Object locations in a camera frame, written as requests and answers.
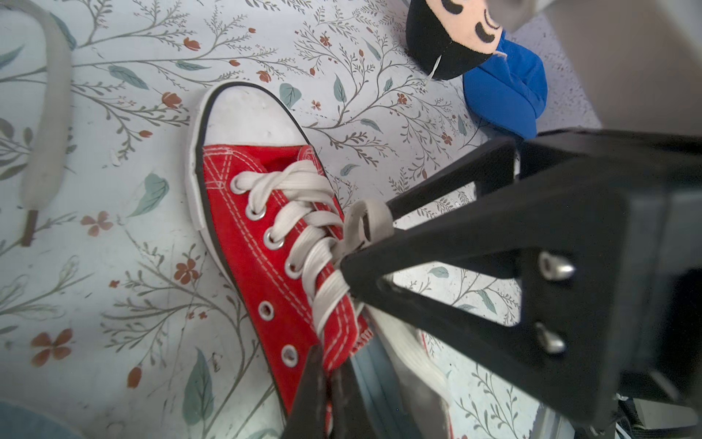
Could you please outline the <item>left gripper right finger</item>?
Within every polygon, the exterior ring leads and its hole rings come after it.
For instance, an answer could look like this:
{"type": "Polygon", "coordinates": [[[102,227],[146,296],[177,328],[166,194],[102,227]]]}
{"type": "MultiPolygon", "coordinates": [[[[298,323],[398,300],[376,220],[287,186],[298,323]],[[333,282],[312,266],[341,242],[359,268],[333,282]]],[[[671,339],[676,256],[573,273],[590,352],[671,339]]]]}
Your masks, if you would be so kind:
{"type": "Polygon", "coordinates": [[[332,438],[377,439],[351,360],[331,373],[332,438]]]}

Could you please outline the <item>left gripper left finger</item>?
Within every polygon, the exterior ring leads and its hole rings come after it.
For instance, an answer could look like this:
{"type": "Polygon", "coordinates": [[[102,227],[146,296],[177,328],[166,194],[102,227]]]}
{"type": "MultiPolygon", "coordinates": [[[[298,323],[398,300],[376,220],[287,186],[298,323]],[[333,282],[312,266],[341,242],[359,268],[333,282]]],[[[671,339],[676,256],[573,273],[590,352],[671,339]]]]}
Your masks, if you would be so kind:
{"type": "Polygon", "coordinates": [[[327,373],[323,364],[323,349],[316,345],[308,353],[281,439],[326,439],[326,422],[327,373]]]}

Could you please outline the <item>red canvas sneaker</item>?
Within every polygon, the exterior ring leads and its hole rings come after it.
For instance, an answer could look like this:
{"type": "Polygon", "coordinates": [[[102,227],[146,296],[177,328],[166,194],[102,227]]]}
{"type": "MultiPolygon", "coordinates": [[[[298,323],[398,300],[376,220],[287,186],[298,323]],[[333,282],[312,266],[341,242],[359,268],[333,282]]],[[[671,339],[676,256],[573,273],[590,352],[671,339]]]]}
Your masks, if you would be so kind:
{"type": "Polygon", "coordinates": [[[27,210],[27,221],[21,245],[29,247],[37,228],[38,214],[59,193],[67,161],[71,107],[71,49],[57,21],[48,11],[32,1],[3,1],[34,18],[40,24],[46,42],[47,82],[44,102],[34,146],[20,190],[20,199],[27,210]]]}
{"type": "MultiPolygon", "coordinates": [[[[393,233],[387,206],[342,210],[300,124],[270,91],[248,82],[210,88],[186,153],[192,221],[241,296],[288,419],[312,347],[331,373],[380,331],[371,307],[352,296],[341,260],[393,233]]],[[[440,420],[422,438],[449,438],[440,420]]]]}

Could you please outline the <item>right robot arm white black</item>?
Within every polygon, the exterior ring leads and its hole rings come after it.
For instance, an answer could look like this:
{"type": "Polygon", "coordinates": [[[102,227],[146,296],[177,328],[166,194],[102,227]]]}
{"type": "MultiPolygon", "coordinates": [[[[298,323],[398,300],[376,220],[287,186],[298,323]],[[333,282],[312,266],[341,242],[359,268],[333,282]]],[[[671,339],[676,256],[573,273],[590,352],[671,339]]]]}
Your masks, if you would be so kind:
{"type": "Polygon", "coordinates": [[[619,395],[701,407],[701,5],[494,1],[542,12],[601,121],[495,139],[387,203],[347,215],[341,263],[371,311],[422,329],[571,422],[615,435],[619,395]],[[394,285],[442,262],[522,286],[497,325],[394,285]]]}

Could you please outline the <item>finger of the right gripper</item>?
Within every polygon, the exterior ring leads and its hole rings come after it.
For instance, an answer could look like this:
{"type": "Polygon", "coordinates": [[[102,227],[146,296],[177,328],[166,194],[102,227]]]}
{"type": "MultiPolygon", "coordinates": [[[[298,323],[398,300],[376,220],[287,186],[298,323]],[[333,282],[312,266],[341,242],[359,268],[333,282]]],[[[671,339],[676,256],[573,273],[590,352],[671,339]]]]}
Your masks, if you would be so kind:
{"type": "Polygon", "coordinates": [[[422,183],[387,202],[393,219],[399,219],[470,183],[478,197],[509,186],[514,181],[516,142],[497,137],[459,158],[422,183]]]}
{"type": "MultiPolygon", "coordinates": [[[[500,280],[446,263],[424,263],[386,275],[392,285],[424,294],[501,325],[517,323],[521,290],[514,279],[500,280]]],[[[573,424],[524,391],[479,366],[434,336],[384,312],[369,312],[380,342],[362,355],[356,370],[367,388],[364,396],[380,420],[383,395],[400,391],[400,406],[420,428],[446,420],[451,428],[571,428],[573,424]]]]}

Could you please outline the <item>light blue insole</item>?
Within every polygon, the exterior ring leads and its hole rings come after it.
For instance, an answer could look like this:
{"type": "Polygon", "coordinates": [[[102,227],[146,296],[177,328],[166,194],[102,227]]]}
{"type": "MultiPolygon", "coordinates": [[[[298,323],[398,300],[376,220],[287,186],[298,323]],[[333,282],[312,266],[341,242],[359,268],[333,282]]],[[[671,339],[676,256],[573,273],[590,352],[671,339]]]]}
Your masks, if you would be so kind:
{"type": "Polygon", "coordinates": [[[41,413],[1,402],[1,439],[82,439],[74,429],[41,413]]]}
{"type": "Polygon", "coordinates": [[[373,338],[351,361],[378,438],[422,438],[413,417],[403,408],[400,381],[380,339],[373,338]]]}

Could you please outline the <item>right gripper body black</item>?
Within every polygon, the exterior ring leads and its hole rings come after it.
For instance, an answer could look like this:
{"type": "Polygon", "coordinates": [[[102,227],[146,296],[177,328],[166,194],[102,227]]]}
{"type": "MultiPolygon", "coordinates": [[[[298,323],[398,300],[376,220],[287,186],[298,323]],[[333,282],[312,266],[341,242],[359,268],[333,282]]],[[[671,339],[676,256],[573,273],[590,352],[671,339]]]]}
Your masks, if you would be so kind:
{"type": "Polygon", "coordinates": [[[521,149],[515,384],[603,428],[614,396],[701,407],[701,140],[556,131],[521,149]]]}

